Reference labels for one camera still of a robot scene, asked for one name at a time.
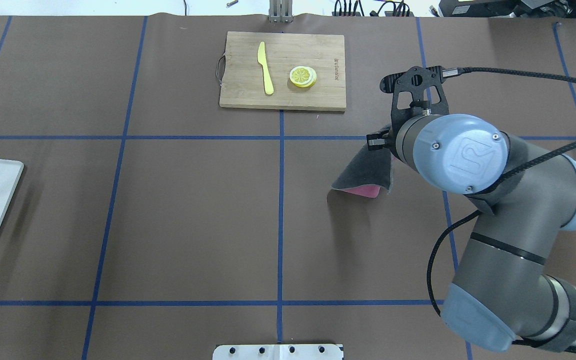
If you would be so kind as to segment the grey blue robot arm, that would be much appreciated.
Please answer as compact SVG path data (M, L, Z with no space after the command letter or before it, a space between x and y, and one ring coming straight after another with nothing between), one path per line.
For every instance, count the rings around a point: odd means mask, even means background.
M517 338L562 353L576 347L576 287L544 273L561 231L576 230L576 161L547 154L468 114L418 115L366 137L430 185L462 194L476 223L440 316L474 346L504 353Z

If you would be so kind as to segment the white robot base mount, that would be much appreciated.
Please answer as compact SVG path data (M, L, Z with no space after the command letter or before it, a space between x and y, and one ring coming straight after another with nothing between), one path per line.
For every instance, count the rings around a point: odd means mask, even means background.
M215 347L213 360L344 360L342 344L224 344Z

